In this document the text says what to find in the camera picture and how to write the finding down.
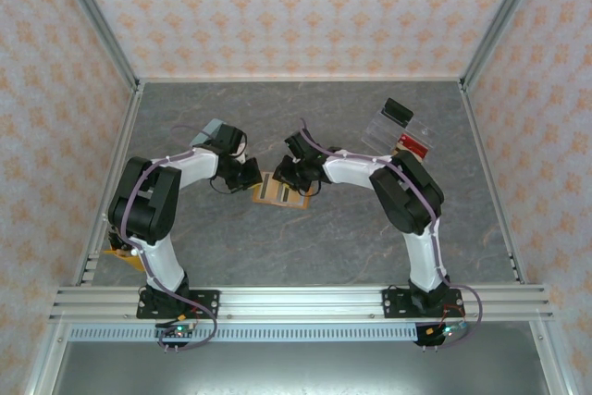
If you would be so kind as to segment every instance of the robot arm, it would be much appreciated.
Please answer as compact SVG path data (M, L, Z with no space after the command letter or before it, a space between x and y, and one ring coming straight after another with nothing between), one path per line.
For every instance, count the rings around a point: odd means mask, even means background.
M361 159L350 156L349 152L339 148L329 148L334 153L329 156L317 151L300 132L290 136L286 144L294 157L284 156L274 179L291 188L308 191L313 181L320 180L325 183L348 183L375 191L388 220L402 232L405 239L411 262L410 287L416 305L422 308L433 305L430 302L435 297L439 299L437 295L443 293L446 287L438 272L440 265L442 276L446 276L439 256L439 220L434 226L438 243L437 261L429 230L430 215L396 174L376 161L387 161L404 172L439 217L444 196L415 157L407 151L401 151L393 156Z
M152 271L147 278L152 291L160 292L155 278L176 293L185 292L189 285L170 239L179 190L198 180L215 177L223 178L231 192L246 190L261 182L257 161L247 158L242 136L242 131L223 124L211 139L193 147L187 155L173 156L170 162L150 173L142 184L129 212L126 231L145 253L141 258L148 263L144 268ZM127 163L108 210L109 222L117 231L121 231L131 191L143 171L154 162L156 160L133 157Z

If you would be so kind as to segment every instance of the orange floral wall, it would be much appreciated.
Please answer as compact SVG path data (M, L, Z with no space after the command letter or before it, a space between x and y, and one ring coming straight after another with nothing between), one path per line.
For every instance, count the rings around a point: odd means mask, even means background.
M98 0L140 77L459 77L501 0Z
M592 0L524 0L470 95L528 278L592 388Z
M129 92L76 0L0 0L0 393L23 393Z

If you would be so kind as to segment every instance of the metal bracket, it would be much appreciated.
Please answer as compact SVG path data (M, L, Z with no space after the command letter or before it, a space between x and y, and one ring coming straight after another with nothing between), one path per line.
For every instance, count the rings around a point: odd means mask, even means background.
M220 302L220 290L189 290L189 299L210 309L214 317L218 316L218 308ZM204 311L197 309L195 312L198 316L208 316ZM138 319L175 319L180 313L175 308L156 307L154 299L150 298L148 291L140 292L140 300L138 301L138 310L136 317Z
M382 290L382 310L385 318L399 319L399 318L420 318L422 316L429 317L455 317L463 316L458 310L447 309L445 306L461 306L463 305L463 296L460 290L447 289L444 298L440 301L437 307L421 312L419 308L413 304L412 292L410 289L401 289L398 287L389 287Z

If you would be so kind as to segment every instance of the gray stone floor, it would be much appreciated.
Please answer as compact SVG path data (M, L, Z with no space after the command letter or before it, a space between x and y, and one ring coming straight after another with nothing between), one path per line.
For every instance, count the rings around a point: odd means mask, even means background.
M249 152L264 171L288 153L283 141L298 129L299 117L321 144L369 153L362 133L388 97L439 134L425 167L446 198L440 241L451 279L514 281L455 82L147 84L128 156L178 153L183 147L169 136L173 125L202 128L215 117L248 134ZM176 134L187 142L195 135ZM181 192L172 239L193 286L402 284L409 276L402 235L372 191L350 185L326 185L299 210L254 204L247 191L217 194L201 181ZM101 255L93 284L144 281L122 261Z

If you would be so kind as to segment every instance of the metal extrusion bar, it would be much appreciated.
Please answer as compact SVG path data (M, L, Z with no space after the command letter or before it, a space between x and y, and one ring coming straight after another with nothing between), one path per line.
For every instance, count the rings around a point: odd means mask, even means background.
M481 166L483 167L483 172L485 173L485 178L487 181L487 186L489 187L489 194L491 194L491 199L493 200L493 206L496 210L496 215L499 221L499 228L501 229L501 235L503 236L504 243L508 249L508 253L512 256L512 260L515 265L515 271L518 275L518 279L522 284L525 283L525 274L524 274L524 262L520 252L516 248L516 243L513 239L512 231L510 230L510 224L508 224L508 218L506 217L506 212L503 206L503 203L500 199L500 194L498 193L498 188L496 187L496 182L493 179L493 173L491 170L491 165L487 160L487 152L485 150L485 145L483 144L483 140L481 139L481 134L479 133L479 128L476 123L475 113L473 112L473 106L471 105L471 100L469 98L469 93L465 91L460 85L461 90L461 98L462 103L464 104L464 109L466 111L466 116L469 119L469 125L471 126L471 130L473 131L473 136L475 137L475 145L477 147L477 152L479 154L479 159L481 159Z
M138 89L132 93L129 102L126 115L119 127L116 138L116 146L111 154L110 168L105 179L105 185L103 187L103 195L101 201L98 204L98 208L92 223L92 229L89 234L89 238L86 242L84 252L80 258L77 266L77 273L73 279L73 285L80 285L83 281L84 273L87 271L87 261L90 259L90 255L98 254L103 239L105 238L105 230L107 228L107 222L105 221L104 214L109 206L109 201L115 193L117 187L117 181L121 170L123 169L125 162L125 155L128 151L128 144L130 143L131 131L133 130L133 124L136 120L138 108L140 106L140 100L142 99L143 84L140 84Z
M42 395L54 392L57 374L68 345L70 329L71 324L69 323L46 327L37 359L33 364L31 376L25 388L25 394Z
M207 82L450 82L458 76L257 76L257 77L203 77L203 78L140 78L143 83L207 83Z
M566 355L563 332L557 323L531 321L530 328L551 394L584 394L579 388Z
M512 14L520 4L520 1L521 0L503 0L501 2L498 12L487 29L485 37L477 47L466 73L461 78L462 86L465 90L471 88L475 83L477 76L493 52L496 43L500 39L506 25L510 22Z
M484 321L553 319L544 286L475 285L484 306ZM386 286L361 287L222 287L220 323L409 323L438 318L385 319L381 291ZM475 297L464 292L470 321L477 316ZM50 322L153 323L135 318L135 288L61 288L55 297Z
M134 74L129 60L126 58L126 55L119 46L119 42L111 30L111 27L109 27L109 24L107 23L105 16L103 16L103 13L101 12L96 0L79 0L79 2L87 17L99 34L101 41L103 41L105 49L113 59L119 74L129 85L129 88L131 90L134 89L138 83L138 78Z

